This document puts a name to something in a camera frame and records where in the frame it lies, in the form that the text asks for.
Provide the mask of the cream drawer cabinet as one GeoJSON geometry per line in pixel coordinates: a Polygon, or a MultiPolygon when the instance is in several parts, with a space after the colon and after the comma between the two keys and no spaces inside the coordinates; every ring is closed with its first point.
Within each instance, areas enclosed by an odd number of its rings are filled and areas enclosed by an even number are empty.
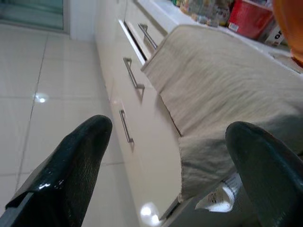
{"type": "Polygon", "coordinates": [[[166,107],[142,72],[155,49],[138,24],[146,24],[158,45],[165,33],[139,7],[139,0],[97,0],[96,43],[119,145],[138,216],[156,226],[178,205],[180,157],[178,132],[166,107]],[[145,85],[143,96],[134,89],[123,62],[132,59],[138,83],[145,85]],[[119,110],[134,143],[126,141],[119,110]]]}

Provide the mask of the red carton box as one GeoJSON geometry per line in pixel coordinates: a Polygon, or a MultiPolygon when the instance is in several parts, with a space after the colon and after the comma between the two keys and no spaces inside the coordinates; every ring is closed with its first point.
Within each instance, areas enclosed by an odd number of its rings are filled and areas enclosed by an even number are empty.
{"type": "Polygon", "coordinates": [[[244,37],[257,40],[273,20],[271,8],[250,0],[235,0],[228,28],[244,37]]]}

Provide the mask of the glass sliding door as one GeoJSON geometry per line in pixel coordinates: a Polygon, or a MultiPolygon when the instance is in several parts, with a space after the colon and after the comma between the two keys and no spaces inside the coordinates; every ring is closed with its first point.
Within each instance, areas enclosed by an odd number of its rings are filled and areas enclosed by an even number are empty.
{"type": "Polygon", "coordinates": [[[0,0],[0,20],[64,30],[64,0],[0,0]]]}

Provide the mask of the white box with black print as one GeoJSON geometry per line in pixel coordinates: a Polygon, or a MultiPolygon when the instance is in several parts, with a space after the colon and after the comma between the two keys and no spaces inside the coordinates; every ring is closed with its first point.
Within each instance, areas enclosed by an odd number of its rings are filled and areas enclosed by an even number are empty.
{"type": "Polygon", "coordinates": [[[264,43],[271,46],[279,46],[285,37],[279,25],[275,24],[266,34],[264,43]]]}

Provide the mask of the orange rounded object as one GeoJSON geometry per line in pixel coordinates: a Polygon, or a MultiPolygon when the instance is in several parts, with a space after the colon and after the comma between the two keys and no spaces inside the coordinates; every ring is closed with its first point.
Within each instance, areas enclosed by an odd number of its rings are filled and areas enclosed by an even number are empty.
{"type": "Polygon", "coordinates": [[[272,7],[292,58],[303,67],[303,0],[272,0],[272,7]]]}

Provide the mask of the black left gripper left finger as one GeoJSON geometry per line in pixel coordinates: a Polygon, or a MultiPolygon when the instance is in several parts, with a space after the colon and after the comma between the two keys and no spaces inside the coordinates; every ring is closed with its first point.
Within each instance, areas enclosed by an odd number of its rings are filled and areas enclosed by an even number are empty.
{"type": "Polygon", "coordinates": [[[81,227],[112,128],[94,115],[66,135],[7,203],[4,227],[81,227]]]}

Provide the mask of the beige woven cloth placemat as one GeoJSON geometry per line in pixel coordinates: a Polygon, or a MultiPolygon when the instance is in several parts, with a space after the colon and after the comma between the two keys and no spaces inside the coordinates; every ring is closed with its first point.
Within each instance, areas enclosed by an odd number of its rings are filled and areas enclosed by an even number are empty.
{"type": "Polygon", "coordinates": [[[233,122],[250,122],[303,152],[303,78],[231,35],[178,26],[142,72],[180,134],[181,201],[235,172],[225,143],[233,122]]]}

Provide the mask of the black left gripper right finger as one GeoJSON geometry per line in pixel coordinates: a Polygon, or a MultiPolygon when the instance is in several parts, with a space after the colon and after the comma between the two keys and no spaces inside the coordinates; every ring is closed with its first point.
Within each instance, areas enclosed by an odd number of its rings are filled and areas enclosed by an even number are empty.
{"type": "Polygon", "coordinates": [[[303,161],[248,122],[230,124],[225,141],[261,226],[303,227],[303,161]]]}

